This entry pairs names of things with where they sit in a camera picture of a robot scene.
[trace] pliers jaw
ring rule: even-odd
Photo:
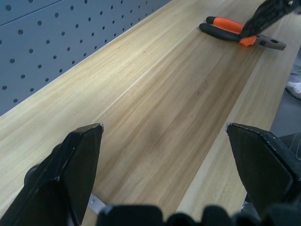
[[[277,50],[284,50],[286,48],[285,43],[283,43],[279,40],[267,37],[263,34],[257,35],[257,39],[256,39],[254,45],[259,45],[259,46],[263,46],[266,48],[273,48],[273,49],[277,49]]]
[[[266,0],[243,27],[240,37],[247,38],[261,33],[283,16],[301,6],[301,0]]]

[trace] floor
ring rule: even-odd
[[[301,101],[285,90],[270,131],[277,137],[300,133],[300,115]]]

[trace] white shoe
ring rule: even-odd
[[[301,82],[295,83],[288,81],[286,83],[286,90],[295,98],[301,100]]]

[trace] wooden workbench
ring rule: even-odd
[[[207,16],[245,22],[261,1],[174,0],[0,118],[0,212],[27,170],[77,127],[103,122],[93,193],[200,219],[209,203],[239,211],[245,190],[224,131],[269,129],[301,45],[301,16],[265,34],[284,51],[201,33]],[[84,224],[93,225],[87,210]]]

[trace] pliers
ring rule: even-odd
[[[244,46],[260,45],[267,48],[284,50],[286,44],[276,39],[264,36],[262,34],[254,35],[249,38],[241,38],[240,33],[242,25],[238,22],[221,17],[209,16],[206,23],[200,24],[199,29],[215,38],[239,42]]]

